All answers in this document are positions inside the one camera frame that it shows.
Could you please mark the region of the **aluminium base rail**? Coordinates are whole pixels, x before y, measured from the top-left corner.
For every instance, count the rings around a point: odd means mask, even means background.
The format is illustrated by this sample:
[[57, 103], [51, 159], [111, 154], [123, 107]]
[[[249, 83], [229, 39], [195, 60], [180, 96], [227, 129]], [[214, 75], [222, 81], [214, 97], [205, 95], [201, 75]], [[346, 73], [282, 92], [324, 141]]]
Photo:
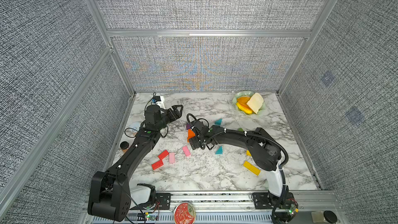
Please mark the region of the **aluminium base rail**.
[[[347, 224], [349, 220], [333, 191], [294, 190], [298, 203], [298, 213], [291, 221], [293, 224], [311, 224], [312, 213], [332, 211], [337, 223]], [[184, 202], [193, 205], [196, 211], [196, 224], [269, 224], [270, 209], [257, 209], [257, 196], [264, 191], [163, 191], [166, 195], [162, 207], [151, 211], [157, 220], [147, 220], [150, 224], [173, 224], [175, 208]]]

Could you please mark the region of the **yellow banana toy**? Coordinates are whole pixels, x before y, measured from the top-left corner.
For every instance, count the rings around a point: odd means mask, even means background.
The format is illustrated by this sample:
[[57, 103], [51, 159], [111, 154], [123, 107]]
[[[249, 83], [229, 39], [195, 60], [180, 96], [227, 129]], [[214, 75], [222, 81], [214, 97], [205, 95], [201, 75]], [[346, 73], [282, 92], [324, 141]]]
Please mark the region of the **yellow banana toy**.
[[247, 105], [245, 104], [240, 104], [240, 102], [236, 103], [236, 106], [238, 107], [238, 109], [242, 112], [244, 112], [247, 115], [251, 115], [253, 114], [253, 110], [251, 108], [249, 108]]

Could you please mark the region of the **orange round food toy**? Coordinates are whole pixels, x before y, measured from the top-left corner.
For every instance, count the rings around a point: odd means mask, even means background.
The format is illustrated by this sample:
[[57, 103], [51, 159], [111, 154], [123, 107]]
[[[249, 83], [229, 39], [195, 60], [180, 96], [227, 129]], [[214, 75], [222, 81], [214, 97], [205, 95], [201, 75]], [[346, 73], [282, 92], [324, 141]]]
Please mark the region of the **orange round food toy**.
[[239, 103], [240, 105], [244, 106], [244, 107], [248, 107], [247, 102], [250, 100], [251, 96], [249, 95], [243, 95], [239, 98], [237, 98], [237, 103]]

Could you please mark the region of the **yellow rectangle block near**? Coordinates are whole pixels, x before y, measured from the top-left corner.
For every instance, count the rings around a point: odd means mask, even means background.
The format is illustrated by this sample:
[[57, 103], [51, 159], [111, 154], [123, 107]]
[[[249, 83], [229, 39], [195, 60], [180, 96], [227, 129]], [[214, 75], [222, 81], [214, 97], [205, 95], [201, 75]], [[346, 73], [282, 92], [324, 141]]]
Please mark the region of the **yellow rectangle block near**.
[[249, 163], [248, 161], [245, 161], [243, 166], [248, 169], [250, 172], [252, 172], [253, 174], [255, 174], [256, 176], [259, 176], [260, 174], [260, 170], [255, 167], [254, 165], [252, 165], [251, 163]]

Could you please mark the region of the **pink rectangle block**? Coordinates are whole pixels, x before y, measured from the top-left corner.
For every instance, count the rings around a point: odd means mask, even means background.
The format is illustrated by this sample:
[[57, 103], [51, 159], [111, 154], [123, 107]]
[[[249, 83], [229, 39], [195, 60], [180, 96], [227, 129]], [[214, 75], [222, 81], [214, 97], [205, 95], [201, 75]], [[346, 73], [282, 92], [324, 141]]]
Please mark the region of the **pink rectangle block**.
[[185, 155], [186, 157], [190, 157], [190, 156], [191, 156], [191, 152], [190, 152], [188, 146], [184, 146], [184, 147], [182, 148], [182, 150], [183, 150], [183, 153], [184, 153], [184, 155]]
[[169, 153], [169, 164], [174, 164], [176, 162], [175, 153]]

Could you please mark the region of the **red rectangle block upper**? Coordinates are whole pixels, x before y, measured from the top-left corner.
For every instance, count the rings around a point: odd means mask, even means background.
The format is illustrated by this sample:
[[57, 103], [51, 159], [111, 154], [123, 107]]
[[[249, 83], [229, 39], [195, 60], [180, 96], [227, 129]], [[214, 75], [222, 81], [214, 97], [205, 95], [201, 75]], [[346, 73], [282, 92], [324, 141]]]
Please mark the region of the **red rectangle block upper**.
[[160, 160], [163, 160], [163, 159], [165, 159], [169, 154], [170, 154], [170, 153], [169, 153], [167, 150], [164, 150], [162, 153], [160, 153], [160, 154], [158, 155], [158, 158], [159, 158]]

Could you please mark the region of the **red round tin lid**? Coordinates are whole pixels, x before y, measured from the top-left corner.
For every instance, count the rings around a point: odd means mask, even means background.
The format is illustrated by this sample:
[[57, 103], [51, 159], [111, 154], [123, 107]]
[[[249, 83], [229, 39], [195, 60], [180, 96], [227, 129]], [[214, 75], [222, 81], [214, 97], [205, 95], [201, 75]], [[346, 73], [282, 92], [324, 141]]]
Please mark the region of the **red round tin lid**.
[[175, 224], [193, 224], [196, 220], [196, 211], [189, 202], [182, 202], [174, 209]]

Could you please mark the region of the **beige bread slice toy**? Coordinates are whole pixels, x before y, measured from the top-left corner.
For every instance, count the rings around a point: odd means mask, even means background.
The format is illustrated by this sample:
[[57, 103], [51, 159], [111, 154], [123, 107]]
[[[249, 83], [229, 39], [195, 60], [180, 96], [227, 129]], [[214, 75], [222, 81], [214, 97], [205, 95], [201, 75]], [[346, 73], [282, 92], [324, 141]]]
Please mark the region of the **beige bread slice toy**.
[[246, 104], [255, 114], [257, 114], [261, 109], [263, 103], [264, 99], [262, 95], [259, 93], [255, 93], [251, 96], [251, 98]]

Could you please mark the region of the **red rectangle block lower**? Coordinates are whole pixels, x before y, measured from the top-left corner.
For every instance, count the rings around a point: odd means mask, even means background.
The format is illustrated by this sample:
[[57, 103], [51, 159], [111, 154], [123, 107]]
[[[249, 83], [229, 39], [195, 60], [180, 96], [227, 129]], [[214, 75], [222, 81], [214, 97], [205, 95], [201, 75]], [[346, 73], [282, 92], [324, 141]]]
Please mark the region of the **red rectangle block lower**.
[[163, 166], [164, 166], [164, 163], [163, 163], [162, 160], [159, 160], [159, 161], [153, 163], [151, 166], [152, 166], [152, 169], [155, 171], [155, 170], [157, 170], [157, 169], [163, 167]]

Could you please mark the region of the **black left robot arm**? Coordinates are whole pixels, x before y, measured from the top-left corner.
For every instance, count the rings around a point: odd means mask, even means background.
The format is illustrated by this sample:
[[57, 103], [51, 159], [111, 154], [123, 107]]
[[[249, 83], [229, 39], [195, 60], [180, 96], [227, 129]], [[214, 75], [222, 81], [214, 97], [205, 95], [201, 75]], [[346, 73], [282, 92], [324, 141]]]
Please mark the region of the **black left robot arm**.
[[121, 222], [133, 203], [129, 182], [144, 159], [161, 137], [161, 130], [182, 116], [182, 105], [173, 105], [165, 110], [158, 105], [145, 108], [145, 120], [127, 152], [106, 171], [98, 171], [91, 180], [87, 212]]

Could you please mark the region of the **red rectangle block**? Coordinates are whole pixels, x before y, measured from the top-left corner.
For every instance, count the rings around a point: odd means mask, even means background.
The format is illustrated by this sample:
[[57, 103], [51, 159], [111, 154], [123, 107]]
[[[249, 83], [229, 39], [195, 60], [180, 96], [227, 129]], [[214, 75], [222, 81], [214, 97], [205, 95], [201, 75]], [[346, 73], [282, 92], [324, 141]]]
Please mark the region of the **red rectangle block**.
[[170, 154], [170, 153], [169, 153], [167, 150], [164, 150], [162, 153], [160, 153], [160, 154], [158, 155], [158, 158], [159, 158], [160, 160], [163, 160], [163, 159], [165, 159], [169, 154]]
[[163, 167], [163, 166], [164, 166], [164, 163], [163, 163], [162, 160], [159, 160], [159, 161], [153, 163], [151, 166], [152, 166], [152, 169], [155, 171], [155, 170], [157, 170], [157, 169]]

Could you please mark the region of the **black knob on box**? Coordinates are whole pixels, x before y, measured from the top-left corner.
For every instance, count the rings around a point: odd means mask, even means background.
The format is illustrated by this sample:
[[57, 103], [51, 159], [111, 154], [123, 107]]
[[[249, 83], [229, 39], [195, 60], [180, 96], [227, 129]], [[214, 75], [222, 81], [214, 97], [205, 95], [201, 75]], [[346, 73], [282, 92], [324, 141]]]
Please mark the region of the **black knob on box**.
[[335, 224], [338, 221], [337, 215], [332, 211], [311, 212], [314, 224]]

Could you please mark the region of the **teal triangle block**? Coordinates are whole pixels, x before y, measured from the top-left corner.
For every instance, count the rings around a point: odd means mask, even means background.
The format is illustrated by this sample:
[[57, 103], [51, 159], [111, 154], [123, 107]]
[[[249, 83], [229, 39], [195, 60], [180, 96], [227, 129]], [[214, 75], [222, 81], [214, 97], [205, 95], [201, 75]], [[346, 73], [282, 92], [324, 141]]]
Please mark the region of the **teal triangle block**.
[[222, 146], [218, 147], [218, 149], [216, 150], [215, 154], [216, 155], [222, 155], [223, 154], [223, 147]]
[[222, 124], [222, 119], [218, 119], [215, 121], [215, 125], [221, 126]]

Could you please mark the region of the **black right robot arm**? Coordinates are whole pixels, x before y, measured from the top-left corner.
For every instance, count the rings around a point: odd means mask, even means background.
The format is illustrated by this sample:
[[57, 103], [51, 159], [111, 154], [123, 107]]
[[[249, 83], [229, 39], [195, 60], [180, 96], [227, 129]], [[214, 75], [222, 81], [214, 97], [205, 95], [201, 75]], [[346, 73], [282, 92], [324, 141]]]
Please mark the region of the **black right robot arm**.
[[187, 115], [187, 122], [195, 136], [189, 139], [195, 149], [212, 150], [216, 145], [231, 145], [250, 152], [257, 167], [267, 172], [268, 198], [271, 206], [280, 207], [286, 202], [288, 186], [284, 175], [284, 166], [289, 161], [285, 148], [276, 142], [264, 129], [237, 131], [219, 125], [209, 126], [208, 121]]

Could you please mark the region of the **white round object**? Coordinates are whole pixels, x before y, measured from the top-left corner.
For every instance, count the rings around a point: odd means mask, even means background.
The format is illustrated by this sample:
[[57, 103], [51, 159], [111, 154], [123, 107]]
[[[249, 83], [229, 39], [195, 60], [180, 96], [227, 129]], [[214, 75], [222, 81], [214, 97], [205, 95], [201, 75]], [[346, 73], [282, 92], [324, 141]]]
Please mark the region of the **white round object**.
[[129, 129], [130, 129], [131, 132], [136, 133], [136, 132], [139, 131], [140, 126], [141, 126], [140, 122], [134, 122], [134, 123], [129, 125]]

